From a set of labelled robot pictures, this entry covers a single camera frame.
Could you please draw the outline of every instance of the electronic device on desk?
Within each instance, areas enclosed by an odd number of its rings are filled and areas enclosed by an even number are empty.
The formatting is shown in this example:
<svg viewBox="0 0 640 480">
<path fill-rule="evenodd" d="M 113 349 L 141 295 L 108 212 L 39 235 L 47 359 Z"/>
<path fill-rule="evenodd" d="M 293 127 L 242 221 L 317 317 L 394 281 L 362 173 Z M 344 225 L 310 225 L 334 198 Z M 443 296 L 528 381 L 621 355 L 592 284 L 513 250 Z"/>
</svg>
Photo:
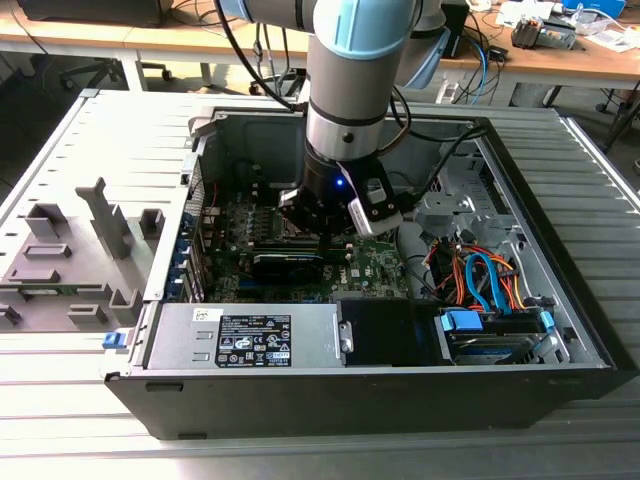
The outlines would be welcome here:
<svg viewBox="0 0 640 480">
<path fill-rule="evenodd" d="M 444 58 L 455 58 L 458 55 L 458 46 L 464 31 L 464 22 L 469 14 L 469 5 L 464 0 L 444 0 L 441 8 L 447 17 L 445 26 L 451 32 L 442 56 Z"/>
<path fill-rule="evenodd" d="M 511 43 L 518 48 L 548 47 L 571 50 L 576 41 L 576 29 L 557 18 L 520 20 L 511 32 Z"/>
<path fill-rule="evenodd" d="M 562 0 L 562 4 L 569 10 L 577 10 L 582 4 L 583 9 L 599 10 L 612 18 L 618 18 L 622 13 L 626 0 Z"/>
<path fill-rule="evenodd" d="M 107 22 L 158 27 L 173 0 L 18 0 L 29 20 Z"/>
</svg>

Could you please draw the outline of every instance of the wooden desk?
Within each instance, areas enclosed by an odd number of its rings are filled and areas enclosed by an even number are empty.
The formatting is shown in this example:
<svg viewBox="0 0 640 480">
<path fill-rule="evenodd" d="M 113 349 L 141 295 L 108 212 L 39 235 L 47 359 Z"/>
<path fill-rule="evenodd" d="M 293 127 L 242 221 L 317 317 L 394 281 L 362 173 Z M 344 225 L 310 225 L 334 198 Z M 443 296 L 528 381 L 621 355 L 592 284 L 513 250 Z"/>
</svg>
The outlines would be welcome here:
<svg viewBox="0 0 640 480">
<path fill-rule="evenodd" d="M 510 74 L 536 74 L 568 77 L 589 77 L 592 79 L 619 79 L 636 82 L 640 79 L 640 49 L 629 50 L 625 53 L 615 53 L 601 47 L 584 37 L 579 37 L 573 50 L 556 50 L 537 48 L 523 50 L 511 44 L 511 28 L 494 29 L 487 26 L 495 25 L 497 13 L 476 13 L 475 17 L 480 30 L 489 39 L 491 45 L 509 50 L 504 72 Z M 640 12 L 625 11 L 621 21 L 640 24 Z M 467 25 L 475 29 L 471 18 Z M 465 53 L 457 59 L 442 60 L 443 68 L 464 68 L 475 70 L 478 60 L 472 52 Z"/>
<path fill-rule="evenodd" d="M 47 52 L 56 55 L 110 57 L 122 61 L 127 81 L 132 90 L 145 90 L 146 84 L 141 58 L 209 63 L 237 64 L 235 53 L 224 36 L 197 26 L 181 25 L 170 19 L 162 28 L 132 28 L 104 24 L 29 21 L 15 0 L 10 0 L 20 22 L 40 42 Z M 179 18 L 196 23 L 195 13 L 189 10 Z M 633 88 L 640 79 L 640 50 L 618 54 L 585 39 L 579 39 L 577 49 L 561 51 L 553 49 L 522 50 L 511 46 L 511 29 L 502 32 L 487 26 L 494 25 L 495 14 L 476 14 L 480 28 L 491 43 L 509 50 L 509 59 L 503 70 L 501 85 L 515 82 L 543 83 L 600 88 Z M 216 16 L 207 17 L 215 21 Z M 640 23 L 640 13 L 624 13 L 623 21 Z M 255 26 L 247 23 L 232 24 L 243 51 L 252 58 Z M 272 54 L 281 68 L 284 46 L 281 31 L 270 28 Z M 288 43 L 292 66 L 304 66 L 308 48 L 306 34 L 288 31 Z M 16 25 L 7 4 L 0 1 L 0 51 L 42 53 L 24 31 Z M 478 66 L 478 60 L 470 51 L 460 58 L 442 60 L 439 71 L 449 77 L 468 75 Z"/>
</svg>

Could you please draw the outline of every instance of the floor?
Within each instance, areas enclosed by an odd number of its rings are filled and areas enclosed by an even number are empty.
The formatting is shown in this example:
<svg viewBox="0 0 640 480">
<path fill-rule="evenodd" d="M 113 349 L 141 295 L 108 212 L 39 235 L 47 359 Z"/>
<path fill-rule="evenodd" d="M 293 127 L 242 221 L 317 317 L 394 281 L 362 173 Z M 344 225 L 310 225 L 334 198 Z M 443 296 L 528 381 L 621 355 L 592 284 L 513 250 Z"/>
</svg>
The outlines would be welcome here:
<svg viewBox="0 0 640 480">
<path fill-rule="evenodd" d="M 24 78 L 20 74 L 0 85 L 0 201 L 10 192 L 55 126 L 73 103 L 91 74 L 76 78 L 76 86 L 67 91 L 58 80 L 61 71 L 90 64 L 92 59 L 79 57 L 34 58 L 37 74 Z M 187 92 L 202 87 L 200 68 L 195 63 L 171 63 L 169 69 L 174 79 L 165 82 L 159 70 L 147 71 L 149 89 L 152 91 Z M 239 66 L 218 66 L 213 71 L 213 81 L 218 86 L 247 92 L 249 77 Z M 124 81 L 103 80 L 101 88 L 126 89 Z M 607 134 L 613 114 L 595 110 L 597 103 L 605 100 L 599 90 L 565 88 L 556 99 L 555 107 L 563 115 L 573 116 L 596 142 Z M 635 190 L 640 189 L 640 176 L 633 171 L 633 163 L 640 159 L 640 125 L 626 132 L 609 153 L 609 158 Z"/>
</svg>

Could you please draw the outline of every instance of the metal slotted table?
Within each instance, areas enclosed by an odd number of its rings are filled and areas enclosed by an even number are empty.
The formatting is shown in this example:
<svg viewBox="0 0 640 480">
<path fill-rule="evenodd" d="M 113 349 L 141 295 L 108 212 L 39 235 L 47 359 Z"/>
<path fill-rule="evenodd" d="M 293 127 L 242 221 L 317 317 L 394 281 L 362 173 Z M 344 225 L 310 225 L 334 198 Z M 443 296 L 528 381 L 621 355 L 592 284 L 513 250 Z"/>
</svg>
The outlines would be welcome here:
<svg viewBox="0 0 640 480">
<path fill-rule="evenodd" d="M 266 99 L 87 91 L 0 208 L 0 269 L 34 202 L 88 214 L 73 185 L 103 176 L 126 216 L 174 198 L 188 119 Z M 577 125 L 549 110 L 414 105 L 489 118 L 627 349 L 640 362 L 640 200 Z M 528 430 L 162 442 L 102 384 L 103 335 L 0 335 L 0 468 L 21 477 L 144 468 L 161 478 L 638 478 L 640 381 L 573 402 Z"/>
</svg>

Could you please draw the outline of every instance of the office chair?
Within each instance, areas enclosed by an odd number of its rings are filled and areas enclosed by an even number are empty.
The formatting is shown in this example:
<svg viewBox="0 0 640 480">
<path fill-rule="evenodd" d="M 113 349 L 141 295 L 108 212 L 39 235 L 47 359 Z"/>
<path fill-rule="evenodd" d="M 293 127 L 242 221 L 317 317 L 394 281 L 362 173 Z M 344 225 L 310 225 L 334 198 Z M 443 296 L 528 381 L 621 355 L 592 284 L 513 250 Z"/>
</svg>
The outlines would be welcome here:
<svg viewBox="0 0 640 480">
<path fill-rule="evenodd" d="M 96 88 L 98 84 L 109 75 L 109 78 L 112 82 L 117 82 L 119 78 L 123 80 L 125 78 L 124 69 L 122 68 L 122 63 L 118 60 L 114 60 L 111 58 L 96 58 L 96 63 L 93 65 L 87 65 L 86 67 L 74 68 L 71 70 L 67 70 L 60 74 L 60 85 L 65 90 L 71 90 L 75 82 L 72 80 L 72 77 L 76 75 L 82 75 L 85 73 L 94 73 L 95 75 L 89 83 L 87 84 L 87 88 Z M 142 68 L 152 68 L 155 70 L 162 70 L 162 79 L 165 82 L 168 82 L 173 78 L 171 70 L 167 70 L 166 65 L 161 65 L 159 63 L 146 63 L 142 62 Z"/>
</svg>

